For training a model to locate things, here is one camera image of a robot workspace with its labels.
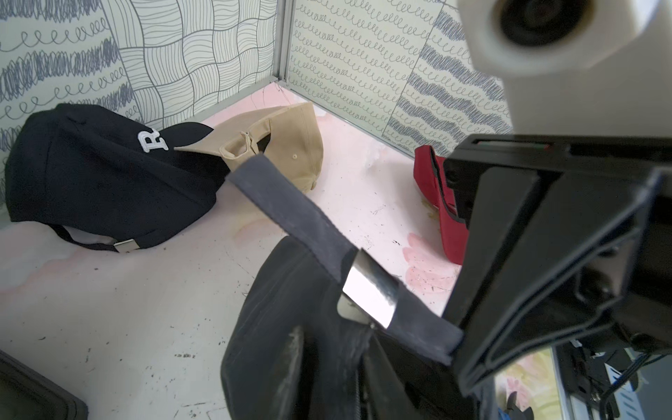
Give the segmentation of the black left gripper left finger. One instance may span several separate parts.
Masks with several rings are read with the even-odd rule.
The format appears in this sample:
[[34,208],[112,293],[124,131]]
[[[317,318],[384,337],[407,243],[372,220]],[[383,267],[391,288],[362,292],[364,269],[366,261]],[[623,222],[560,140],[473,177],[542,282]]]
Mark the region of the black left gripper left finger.
[[305,333],[294,327],[279,348],[271,370],[269,419],[297,419]]

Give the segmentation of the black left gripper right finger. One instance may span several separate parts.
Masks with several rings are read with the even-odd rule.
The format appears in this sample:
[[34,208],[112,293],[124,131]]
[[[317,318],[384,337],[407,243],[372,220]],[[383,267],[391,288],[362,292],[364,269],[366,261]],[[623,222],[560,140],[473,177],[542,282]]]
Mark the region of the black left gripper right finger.
[[376,338],[362,355],[362,374],[368,419],[421,419],[406,395],[386,353]]

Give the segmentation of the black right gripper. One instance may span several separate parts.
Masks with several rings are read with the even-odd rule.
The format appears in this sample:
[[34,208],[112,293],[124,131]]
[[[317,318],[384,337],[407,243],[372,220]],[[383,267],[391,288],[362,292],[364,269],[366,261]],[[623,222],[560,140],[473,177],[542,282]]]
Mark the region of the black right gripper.
[[464,331],[453,362],[464,395],[574,339],[661,351],[670,138],[472,134],[443,167],[451,216],[470,220],[443,314]]

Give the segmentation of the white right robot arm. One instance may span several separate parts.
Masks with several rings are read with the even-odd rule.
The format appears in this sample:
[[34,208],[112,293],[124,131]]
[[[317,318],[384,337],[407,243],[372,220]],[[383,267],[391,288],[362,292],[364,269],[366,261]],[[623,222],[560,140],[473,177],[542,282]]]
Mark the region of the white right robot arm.
[[442,177],[468,232],[443,312],[460,389],[554,347],[570,393],[624,418],[617,387],[671,356],[670,140],[472,135]]

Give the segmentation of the dark red baseball cap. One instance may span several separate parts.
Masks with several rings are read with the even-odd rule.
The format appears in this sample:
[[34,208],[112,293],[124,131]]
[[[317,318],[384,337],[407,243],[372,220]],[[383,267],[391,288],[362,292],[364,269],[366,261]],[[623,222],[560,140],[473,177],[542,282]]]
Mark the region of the dark red baseball cap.
[[423,197],[439,210],[441,243],[446,257],[451,263],[462,265],[469,232],[465,222],[458,220],[454,192],[447,186],[445,160],[437,156],[430,145],[416,148],[413,177]]

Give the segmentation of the beige baseball cap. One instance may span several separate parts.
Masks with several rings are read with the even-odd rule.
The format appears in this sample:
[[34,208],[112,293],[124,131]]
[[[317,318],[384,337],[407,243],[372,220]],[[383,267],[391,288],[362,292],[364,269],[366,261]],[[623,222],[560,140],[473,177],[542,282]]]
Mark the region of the beige baseball cap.
[[323,140],[311,103],[236,115],[198,142],[178,150],[220,158],[230,171],[262,154],[304,193],[315,189],[324,159]]

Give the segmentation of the black plastic tool case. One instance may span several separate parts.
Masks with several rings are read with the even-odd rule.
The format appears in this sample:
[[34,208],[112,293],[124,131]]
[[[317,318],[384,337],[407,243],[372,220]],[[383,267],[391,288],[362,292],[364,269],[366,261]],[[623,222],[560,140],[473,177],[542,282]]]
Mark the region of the black plastic tool case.
[[1,418],[87,420],[89,408],[80,398],[1,352]]

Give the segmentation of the blue handled pliers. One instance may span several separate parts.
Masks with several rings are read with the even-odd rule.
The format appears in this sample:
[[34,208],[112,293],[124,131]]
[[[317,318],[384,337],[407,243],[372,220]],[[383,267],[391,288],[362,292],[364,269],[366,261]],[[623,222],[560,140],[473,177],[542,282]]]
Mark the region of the blue handled pliers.
[[512,392],[507,397],[507,404],[505,409],[498,409],[499,419],[500,420],[534,420],[535,415],[533,409],[528,407],[525,411],[522,411],[517,405],[518,393],[516,391]]

